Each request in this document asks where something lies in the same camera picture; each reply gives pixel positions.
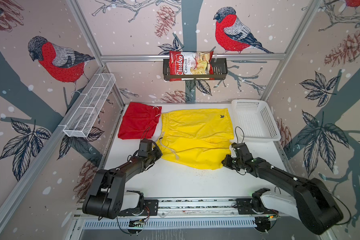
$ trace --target white plastic basket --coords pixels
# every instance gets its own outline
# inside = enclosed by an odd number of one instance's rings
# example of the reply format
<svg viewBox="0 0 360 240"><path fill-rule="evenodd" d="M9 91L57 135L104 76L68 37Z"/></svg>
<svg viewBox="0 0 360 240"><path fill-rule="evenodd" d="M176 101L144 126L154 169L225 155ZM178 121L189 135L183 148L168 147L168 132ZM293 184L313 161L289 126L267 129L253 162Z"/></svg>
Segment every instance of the white plastic basket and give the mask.
<svg viewBox="0 0 360 240"><path fill-rule="evenodd" d="M232 101L233 129L239 126L244 131L246 142L279 141L280 132L266 102L237 99ZM238 141L243 133L237 129Z"/></svg>
<svg viewBox="0 0 360 240"><path fill-rule="evenodd" d="M113 74L99 74L63 130L68 137L88 137L115 81Z"/></svg>

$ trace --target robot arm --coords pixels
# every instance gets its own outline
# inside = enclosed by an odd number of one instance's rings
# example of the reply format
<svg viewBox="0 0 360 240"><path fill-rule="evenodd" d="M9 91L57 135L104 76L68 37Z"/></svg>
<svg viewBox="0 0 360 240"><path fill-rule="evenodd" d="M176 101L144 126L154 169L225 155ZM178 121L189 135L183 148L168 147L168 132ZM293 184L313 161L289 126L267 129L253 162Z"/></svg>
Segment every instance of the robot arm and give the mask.
<svg viewBox="0 0 360 240"><path fill-rule="evenodd" d="M327 188L321 180L298 177L272 166L262 158L253 158L245 143L234 143L232 147L237 157L227 155L222 164L234 170L244 169L247 173L265 179L290 194L296 200L299 219L311 232L322 234L343 218L339 206L326 191ZM269 189L261 190L263 191L258 193L259 197Z"/></svg>
<svg viewBox="0 0 360 240"><path fill-rule="evenodd" d="M136 207L139 202L144 203L142 193L129 191L124 194L125 183L134 175L148 170L161 156L162 153L154 141L143 139L140 141L139 150L128 162L110 170L98 170L87 192L83 213L115 219L121 210L131 208L132 205Z"/></svg>

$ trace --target bird head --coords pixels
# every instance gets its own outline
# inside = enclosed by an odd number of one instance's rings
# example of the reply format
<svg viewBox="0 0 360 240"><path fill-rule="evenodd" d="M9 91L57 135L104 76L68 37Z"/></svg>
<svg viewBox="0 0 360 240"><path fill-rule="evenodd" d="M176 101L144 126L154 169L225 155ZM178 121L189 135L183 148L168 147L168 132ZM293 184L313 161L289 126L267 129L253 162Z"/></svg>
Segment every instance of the bird head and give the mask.
<svg viewBox="0 0 360 240"><path fill-rule="evenodd" d="M31 56L31 59L34 60L39 60L39 61L43 61L44 57L43 57L43 52L42 52L42 47L44 44L46 44L48 41L43 38L42 36L35 36L34 38L32 38L29 43L28 43L28 51L29 51L29 55Z"/></svg>
<svg viewBox="0 0 360 240"><path fill-rule="evenodd" d="M221 23L221 21L228 15L236 15L236 11L232 7L223 7L220 8L216 14L213 20L216 20L218 23Z"/></svg>

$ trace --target yellow shorts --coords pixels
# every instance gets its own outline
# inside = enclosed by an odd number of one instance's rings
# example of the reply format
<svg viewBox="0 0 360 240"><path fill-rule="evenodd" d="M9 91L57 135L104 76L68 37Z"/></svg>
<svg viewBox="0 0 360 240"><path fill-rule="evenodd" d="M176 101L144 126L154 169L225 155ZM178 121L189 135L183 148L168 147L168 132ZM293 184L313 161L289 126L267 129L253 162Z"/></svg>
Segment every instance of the yellow shorts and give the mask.
<svg viewBox="0 0 360 240"><path fill-rule="evenodd" d="M231 154L232 121L228 109L192 109L162 113L157 145L162 158L197 169L219 169Z"/></svg>

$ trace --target white drawstring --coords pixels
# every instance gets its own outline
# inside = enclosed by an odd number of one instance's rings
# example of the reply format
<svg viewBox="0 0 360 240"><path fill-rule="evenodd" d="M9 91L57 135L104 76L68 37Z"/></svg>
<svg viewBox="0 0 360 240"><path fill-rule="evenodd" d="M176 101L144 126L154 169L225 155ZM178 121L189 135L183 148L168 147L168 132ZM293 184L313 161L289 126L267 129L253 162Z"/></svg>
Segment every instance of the white drawstring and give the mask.
<svg viewBox="0 0 360 240"><path fill-rule="evenodd" d="M164 133L165 133L165 132L162 132L161 135L160 135L160 137L159 137L160 145L163 146L163 147L165 147L166 149L169 149L169 151L171 151L171 152L175 155L176 160L178 161L180 158L179 158L179 156L176 154L176 152L175 152L172 148L166 147L166 146L164 146L164 145L162 144L161 140L163 139Z"/></svg>

